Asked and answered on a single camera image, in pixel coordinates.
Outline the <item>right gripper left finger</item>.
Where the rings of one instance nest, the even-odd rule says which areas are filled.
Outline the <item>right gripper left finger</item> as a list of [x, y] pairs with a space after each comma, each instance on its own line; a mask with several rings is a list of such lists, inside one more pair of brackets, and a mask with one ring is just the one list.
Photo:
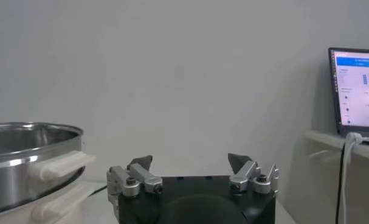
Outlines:
[[116, 201], [119, 195], [136, 197], [141, 187], [146, 193], [160, 194], [163, 191], [162, 177], [150, 173], [152, 155], [134, 158], [125, 168], [110, 167], [106, 173], [108, 200]]

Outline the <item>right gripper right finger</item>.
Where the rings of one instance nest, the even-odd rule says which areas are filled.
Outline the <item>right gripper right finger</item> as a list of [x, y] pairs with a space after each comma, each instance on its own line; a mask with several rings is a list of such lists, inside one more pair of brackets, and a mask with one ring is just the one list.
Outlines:
[[228, 153], [228, 161], [233, 170], [229, 176], [229, 187], [234, 192], [245, 192], [248, 189], [259, 194], [278, 192], [279, 169], [272, 165], [266, 174], [261, 173], [261, 167], [249, 156]]

